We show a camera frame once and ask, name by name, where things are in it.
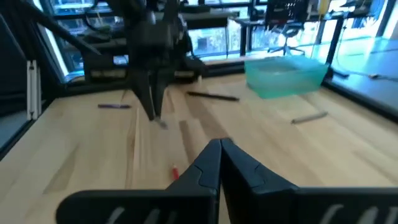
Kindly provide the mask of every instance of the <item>wooden tabletop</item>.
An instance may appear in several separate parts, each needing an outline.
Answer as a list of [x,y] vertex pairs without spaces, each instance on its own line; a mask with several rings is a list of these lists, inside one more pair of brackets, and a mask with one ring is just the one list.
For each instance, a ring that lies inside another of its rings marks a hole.
[[[239,103],[187,90],[240,97]],[[164,189],[210,139],[231,137],[297,185],[398,184],[398,127],[328,91],[262,100],[243,75],[170,86],[162,119],[150,122],[135,95],[111,91],[55,100],[0,162],[0,223],[55,223],[67,195],[85,189]],[[127,103],[129,110],[98,109]],[[294,118],[327,111],[315,121]],[[228,223],[221,198],[220,223]]]

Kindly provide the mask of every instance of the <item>teal plastic container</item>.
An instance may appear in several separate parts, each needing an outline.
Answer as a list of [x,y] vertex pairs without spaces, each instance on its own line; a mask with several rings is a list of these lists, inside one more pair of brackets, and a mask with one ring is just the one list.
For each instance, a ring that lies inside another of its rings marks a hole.
[[301,55],[269,57],[244,63],[246,81],[261,98],[318,90],[328,65]]

